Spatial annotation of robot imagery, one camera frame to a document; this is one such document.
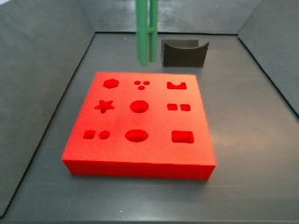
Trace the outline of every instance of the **rectangular hole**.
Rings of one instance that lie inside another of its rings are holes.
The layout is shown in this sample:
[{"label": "rectangular hole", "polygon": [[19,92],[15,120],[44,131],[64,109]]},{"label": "rectangular hole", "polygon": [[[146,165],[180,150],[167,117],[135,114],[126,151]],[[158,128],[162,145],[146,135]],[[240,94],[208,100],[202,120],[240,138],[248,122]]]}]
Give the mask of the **rectangular hole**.
[{"label": "rectangular hole", "polygon": [[172,131],[172,142],[192,144],[194,143],[194,135],[191,131],[174,130]]}]

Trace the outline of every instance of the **shape sorter board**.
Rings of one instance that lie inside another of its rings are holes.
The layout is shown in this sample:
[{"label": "shape sorter board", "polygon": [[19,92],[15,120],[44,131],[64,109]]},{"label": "shape sorter board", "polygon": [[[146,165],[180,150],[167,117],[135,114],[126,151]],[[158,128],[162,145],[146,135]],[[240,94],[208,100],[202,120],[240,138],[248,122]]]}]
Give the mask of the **shape sorter board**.
[{"label": "shape sorter board", "polygon": [[196,76],[98,73],[61,159],[72,174],[208,179],[216,158]]}]

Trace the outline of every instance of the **gray floor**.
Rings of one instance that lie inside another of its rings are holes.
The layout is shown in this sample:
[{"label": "gray floor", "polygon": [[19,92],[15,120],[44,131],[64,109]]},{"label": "gray floor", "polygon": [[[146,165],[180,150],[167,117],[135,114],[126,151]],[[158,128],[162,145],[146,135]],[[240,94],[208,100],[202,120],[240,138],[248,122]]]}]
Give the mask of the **gray floor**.
[{"label": "gray floor", "polygon": [[[210,41],[204,68],[142,68],[134,34],[96,35],[3,222],[299,221],[298,118],[238,37],[160,38]],[[198,75],[219,161],[210,181],[71,176],[61,153],[98,71]]]}]

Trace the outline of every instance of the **star-shaped hole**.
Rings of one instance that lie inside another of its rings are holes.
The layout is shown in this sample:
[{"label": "star-shaped hole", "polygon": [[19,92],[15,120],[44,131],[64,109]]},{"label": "star-shaped hole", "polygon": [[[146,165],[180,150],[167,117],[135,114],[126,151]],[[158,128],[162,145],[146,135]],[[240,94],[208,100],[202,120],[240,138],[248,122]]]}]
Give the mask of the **star-shaped hole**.
[{"label": "star-shaped hole", "polygon": [[100,109],[100,113],[104,114],[110,109],[114,109],[112,106],[114,101],[99,101],[99,105],[95,107],[95,109]]}]

